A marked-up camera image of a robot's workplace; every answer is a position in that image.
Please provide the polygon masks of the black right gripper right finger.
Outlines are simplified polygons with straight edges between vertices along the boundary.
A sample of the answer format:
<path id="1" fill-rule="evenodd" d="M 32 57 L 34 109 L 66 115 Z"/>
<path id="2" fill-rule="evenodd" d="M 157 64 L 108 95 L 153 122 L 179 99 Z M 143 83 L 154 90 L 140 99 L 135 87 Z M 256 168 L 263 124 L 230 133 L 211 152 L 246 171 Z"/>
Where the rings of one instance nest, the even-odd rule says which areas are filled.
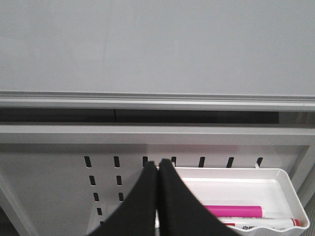
<path id="1" fill-rule="evenodd" d="M 172 162 L 158 169 L 158 219 L 161 236 L 235 236 L 190 192 Z"/>

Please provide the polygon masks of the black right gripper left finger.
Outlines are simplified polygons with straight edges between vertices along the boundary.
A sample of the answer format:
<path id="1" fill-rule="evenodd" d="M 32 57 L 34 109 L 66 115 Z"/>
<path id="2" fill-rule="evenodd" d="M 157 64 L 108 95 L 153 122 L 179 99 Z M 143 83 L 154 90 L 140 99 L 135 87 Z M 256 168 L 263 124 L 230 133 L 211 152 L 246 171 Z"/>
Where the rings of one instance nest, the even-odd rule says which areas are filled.
<path id="1" fill-rule="evenodd" d="M 120 206 L 91 236 L 154 236 L 157 208 L 157 168 L 147 162 Z"/>

